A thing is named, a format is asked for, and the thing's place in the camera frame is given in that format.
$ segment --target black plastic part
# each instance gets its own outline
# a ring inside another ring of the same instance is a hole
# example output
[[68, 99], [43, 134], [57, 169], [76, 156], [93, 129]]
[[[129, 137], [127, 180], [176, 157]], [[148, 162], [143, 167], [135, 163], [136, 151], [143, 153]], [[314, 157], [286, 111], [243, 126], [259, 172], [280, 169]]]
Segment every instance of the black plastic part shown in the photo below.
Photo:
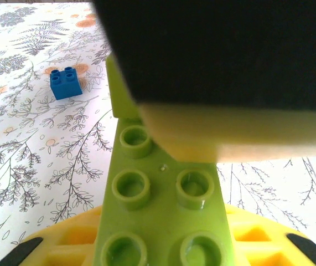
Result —
[[42, 237], [35, 237], [21, 243], [0, 261], [0, 266], [19, 266], [42, 240]]
[[287, 238], [316, 265], [316, 244], [313, 241], [296, 234], [287, 234]]
[[136, 102], [316, 110], [316, 1], [93, 2]]

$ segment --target blue lego duplo brick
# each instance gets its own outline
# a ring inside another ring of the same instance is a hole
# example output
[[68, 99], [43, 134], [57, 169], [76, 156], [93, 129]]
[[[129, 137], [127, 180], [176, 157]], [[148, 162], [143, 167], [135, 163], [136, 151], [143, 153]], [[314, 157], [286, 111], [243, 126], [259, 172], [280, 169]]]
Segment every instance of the blue lego duplo brick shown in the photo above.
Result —
[[50, 86], [56, 100], [82, 94], [76, 70], [70, 66], [64, 71], [53, 70], [50, 74]]

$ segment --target leaf pattern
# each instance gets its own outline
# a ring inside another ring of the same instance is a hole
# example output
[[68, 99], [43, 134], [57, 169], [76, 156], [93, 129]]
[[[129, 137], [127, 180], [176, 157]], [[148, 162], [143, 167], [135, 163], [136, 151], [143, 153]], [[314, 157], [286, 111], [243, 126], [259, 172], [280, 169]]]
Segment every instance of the leaf pattern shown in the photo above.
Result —
[[[89, 3], [0, 5], [0, 260], [30, 232], [102, 204], [116, 119], [111, 48], [93, 13]], [[66, 66], [83, 94], [56, 101], [49, 73]], [[224, 200], [316, 237], [306, 215], [315, 160], [219, 163]]]

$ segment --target green lego duplo brick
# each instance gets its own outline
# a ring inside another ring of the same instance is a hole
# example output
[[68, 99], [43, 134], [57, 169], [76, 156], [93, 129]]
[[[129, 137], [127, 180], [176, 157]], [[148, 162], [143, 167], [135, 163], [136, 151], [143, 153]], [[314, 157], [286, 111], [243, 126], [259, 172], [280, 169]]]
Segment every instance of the green lego duplo brick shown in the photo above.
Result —
[[106, 59], [106, 70], [114, 117], [129, 119], [139, 118], [138, 109], [128, 94], [126, 83], [113, 54], [110, 54]]
[[93, 265], [235, 265], [216, 165], [177, 162], [119, 119]]

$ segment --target table surface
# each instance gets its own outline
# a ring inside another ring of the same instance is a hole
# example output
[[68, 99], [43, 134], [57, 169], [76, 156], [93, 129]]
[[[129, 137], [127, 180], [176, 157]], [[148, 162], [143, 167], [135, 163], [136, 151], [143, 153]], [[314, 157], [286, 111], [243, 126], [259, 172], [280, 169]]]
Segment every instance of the table surface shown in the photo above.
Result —
[[[0, 259], [29, 234], [102, 204], [117, 120], [110, 47], [88, 3], [0, 4]], [[56, 101], [49, 73], [84, 93]], [[316, 159], [218, 164], [225, 202], [316, 242]]]

